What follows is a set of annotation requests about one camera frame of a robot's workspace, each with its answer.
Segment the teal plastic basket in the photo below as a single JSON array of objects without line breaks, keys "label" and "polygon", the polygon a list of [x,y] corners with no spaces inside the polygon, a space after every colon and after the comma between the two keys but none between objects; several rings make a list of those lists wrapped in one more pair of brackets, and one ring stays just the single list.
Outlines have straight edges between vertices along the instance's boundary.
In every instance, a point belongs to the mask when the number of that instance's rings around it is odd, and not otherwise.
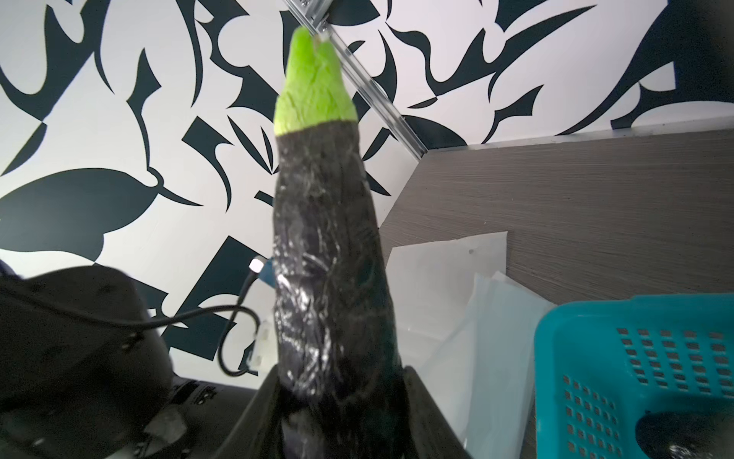
[{"label": "teal plastic basket", "polygon": [[540,458],[642,458],[659,412],[733,413],[733,296],[635,296],[550,311],[534,334]]}]

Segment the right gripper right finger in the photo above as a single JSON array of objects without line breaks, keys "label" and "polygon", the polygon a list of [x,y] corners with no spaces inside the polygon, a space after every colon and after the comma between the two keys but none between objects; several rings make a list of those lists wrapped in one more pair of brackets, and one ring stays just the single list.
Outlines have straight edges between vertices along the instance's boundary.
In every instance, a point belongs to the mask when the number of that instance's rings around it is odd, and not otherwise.
[{"label": "right gripper right finger", "polygon": [[403,382],[407,397],[407,440],[404,458],[470,458],[417,371],[405,367]]}]

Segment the dark eggplant three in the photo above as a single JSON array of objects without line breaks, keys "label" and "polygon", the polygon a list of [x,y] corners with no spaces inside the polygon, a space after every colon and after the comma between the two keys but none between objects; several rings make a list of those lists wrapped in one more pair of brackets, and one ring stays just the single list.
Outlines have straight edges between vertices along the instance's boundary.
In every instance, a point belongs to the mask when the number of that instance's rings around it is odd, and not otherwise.
[{"label": "dark eggplant three", "polygon": [[278,378],[289,458],[400,458],[403,366],[357,110],[334,45],[292,35],[274,113]]}]

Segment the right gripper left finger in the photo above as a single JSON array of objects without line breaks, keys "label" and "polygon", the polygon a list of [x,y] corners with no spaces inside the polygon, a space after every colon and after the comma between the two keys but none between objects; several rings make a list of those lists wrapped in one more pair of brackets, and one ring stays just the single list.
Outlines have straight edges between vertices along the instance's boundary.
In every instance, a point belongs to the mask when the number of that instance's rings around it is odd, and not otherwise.
[{"label": "right gripper left finger", "polygon": [[274,366],[213,458],[282,458],[282,402]]}]

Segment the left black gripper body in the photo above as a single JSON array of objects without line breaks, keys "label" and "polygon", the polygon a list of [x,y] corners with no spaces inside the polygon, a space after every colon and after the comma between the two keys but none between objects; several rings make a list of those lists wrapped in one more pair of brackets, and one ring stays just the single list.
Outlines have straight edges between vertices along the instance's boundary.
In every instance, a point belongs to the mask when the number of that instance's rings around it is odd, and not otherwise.
[{"label": "left black gripper body", "polygon": [[210,458],[254,397],[177,376],[134,282],[99,266],[1,279],[5,458]]}]

